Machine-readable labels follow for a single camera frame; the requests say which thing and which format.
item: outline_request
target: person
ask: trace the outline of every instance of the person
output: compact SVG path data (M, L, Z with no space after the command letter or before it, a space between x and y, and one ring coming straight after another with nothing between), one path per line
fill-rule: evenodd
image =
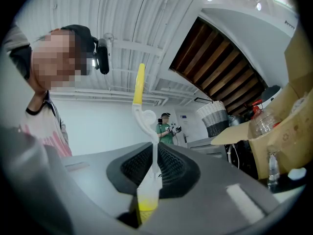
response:
M174 144L173 137L176 135L176 132L172 130L172 127L168 124L170 119L169 113L163 113L161 115L162 124L156 126L156 133L159 137L159 141L162 143Z
M49 90L87 75L94 51L90 30L81 25L55 29L37 41L32 49L26 36L12 23L3 41L9 57L35 92L19 126L45 145L56 148L59 156L71 156L66 126L53 104Z

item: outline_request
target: green shirt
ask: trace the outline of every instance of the green shirt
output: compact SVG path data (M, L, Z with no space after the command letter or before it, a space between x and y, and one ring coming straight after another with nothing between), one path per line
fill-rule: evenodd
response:
M169 124L162 124L161 126L159 126L158 124L156 125L156 133L162 133L162 132L165 132L165 128L166 127L170 127L170 125ZM165 135L164 137L162 137L162 138L160 138L161 140L160 140L160 142L162 142L162 143L171 143L171 144L174 144L173 143L173 135L172 135L172 133L170 133L170 134L167 134L167 135Z

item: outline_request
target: cardboard box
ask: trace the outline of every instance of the cardboard box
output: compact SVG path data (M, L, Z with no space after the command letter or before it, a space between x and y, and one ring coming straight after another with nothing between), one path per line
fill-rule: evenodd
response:
M299 25L286 51L289 83L267 106L283 121L270 132L255 138L250 122L232 126L221 132L211 144L231 144L248 140L255 159L259 179L268 177L267 148L278 152L280 173L306 165L313 158L313 53ZM306 100L292 114L296 100L308 93Z

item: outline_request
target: wooden ceiling slats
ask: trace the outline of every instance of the wooden ceiling slats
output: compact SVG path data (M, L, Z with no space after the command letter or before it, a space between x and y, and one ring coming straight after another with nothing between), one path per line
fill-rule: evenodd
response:
M201 84L201 88L204 90L208 87L227 67L234 61L234 59L239 55L239 51L233 50L228 57L221 63L218 68L213 71L213 73Z
M218 46L218 48L214 51L214 53L210 56L210 58L205 62L205 64L201 67L201 69L194 76L194 83L197 83L200 77L202 77L206 71L211 67L211 65L216 61L216 59L222 54L222 52L227 48L230 44L229 41L223 40L223 42Z
M223 101L224 106L226 107L227 105L231 104L237 98L242 96L246 91L250 90L253 86L255 86L258 82L259 80L256 77L252 78L249 82L247 82L246 85L244 85L241 89L236 91L230 98L224 100Z
M261 91L262 91L262 88L260 88L260 87L257 87L255 89L253 89L247 95L245 95L243 98L241 98L238 102L236 102L234 104L231 104L229 107L227 107L226 110L228 112L231 112L231 111L235 110L240 105L243 105L244 103L246 103L249 100L251 100L254 96L256 96Z
M209 90L209 94L215 94L219 89L225 86L235 75L237 75L247 64L248 62L245 59L241 60L228 74L226 74L225 77L220 80L219 83L217 83Z
M252 75L254 75L253 71L251 69L248 69L245 71L244 74L242 74L240 77L236 79L231 85L229 85L223 92L218 94L215 98L216 100L221 100L224 97L226 97L228 94L232 93L236 88L238 88L240 85L242 85L245 81L248 80Z
M187 76L189 74L189 72L192 70L192 68L196 65L196 63L200 60L200 58L202 57L202 55L205 53L205 51L208 49L208 47L210 46L210 44L214 41L214 39L217 37L219 33L215 30L213 30L211 32L211 34L207 37L207 39L205 40L204 44L201 46L201 48L198 50L197 54L195 55L195 57L191 60L191 62L189 63L189 65L187 66L187 68L185 69L185 71L183 72L183 74L185 76Z
M184 59L186 58L188 52L191 50L191 48L194 46L194 44L199 41L199 36L202 34L202 32L206 29L205 24L202 24L199 31L197 32L197 34L195 35L194 39L192 40L192 42L190 43L190 45L188 46L188 49L185 51L185 53L182 55L179 63L177 64L177 66L175 67L175 69L179 70L181 64L183 63Z
M247 111L244 104L256 99L266 86L238 48L201 19L195 21L171 69L213 100L221 100L234 115Z

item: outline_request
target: yellow handle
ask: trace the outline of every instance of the yellow handle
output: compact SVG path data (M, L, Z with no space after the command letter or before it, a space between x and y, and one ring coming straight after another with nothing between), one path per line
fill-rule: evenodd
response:
M140 64L136 79L133 104L142 104L143 84L145 82L145 65Z

